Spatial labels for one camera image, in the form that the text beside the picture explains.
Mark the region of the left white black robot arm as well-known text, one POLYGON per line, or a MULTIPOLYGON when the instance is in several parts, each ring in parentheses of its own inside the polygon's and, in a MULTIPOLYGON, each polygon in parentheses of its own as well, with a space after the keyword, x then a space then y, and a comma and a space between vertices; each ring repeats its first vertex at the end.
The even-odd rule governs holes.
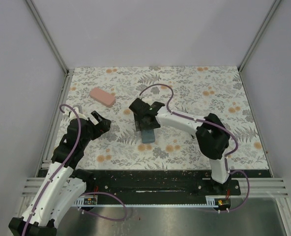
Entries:
POLYGON ((8 227, 15 236, 55 236, 64 215, 81 194, 94 191, 93 175, 76 169, 90 141, 111 128, 111 121, 96 111, 94 124, 83 114, 71 114, 66 133, 54 150, 47 175, 34 199, 21 217, 11 219, 8 227))

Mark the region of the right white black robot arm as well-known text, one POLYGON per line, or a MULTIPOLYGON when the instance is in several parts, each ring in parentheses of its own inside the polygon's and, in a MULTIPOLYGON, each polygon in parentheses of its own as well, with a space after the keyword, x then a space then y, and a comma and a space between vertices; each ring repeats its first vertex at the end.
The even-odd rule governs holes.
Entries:
POLYGON ((231 134, 215 114, 195 118, 172 111, 163 103, 154 102, 150 105, 140 98, 135 99, 129 109, 141 131, 168 126, 196 137, 200 152, 210 162, 213 191, 222 195, 229 190, 230 174, 224 152, 229 147, 231 134))

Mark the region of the pink glasses case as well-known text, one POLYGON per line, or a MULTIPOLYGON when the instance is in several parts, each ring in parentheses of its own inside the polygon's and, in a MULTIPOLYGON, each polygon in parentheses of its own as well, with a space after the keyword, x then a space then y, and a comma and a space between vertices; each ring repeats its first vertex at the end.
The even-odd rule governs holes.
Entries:
POLYGON ((112 107, 116 102, 115 96, 98 87, 93 88, 90 91, 89 95, 93 100, 99 102, 106 107, 112 107))

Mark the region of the grey-blue glasses case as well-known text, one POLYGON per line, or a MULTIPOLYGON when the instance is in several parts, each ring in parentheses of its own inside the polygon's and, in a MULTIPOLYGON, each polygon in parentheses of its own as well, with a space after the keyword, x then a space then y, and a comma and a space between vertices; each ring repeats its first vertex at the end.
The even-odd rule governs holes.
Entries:
POLYGON ((141 131, 141 140, 143 144, 151 144, 155 142, 155 132, 151 130, 142 130, 141 131))

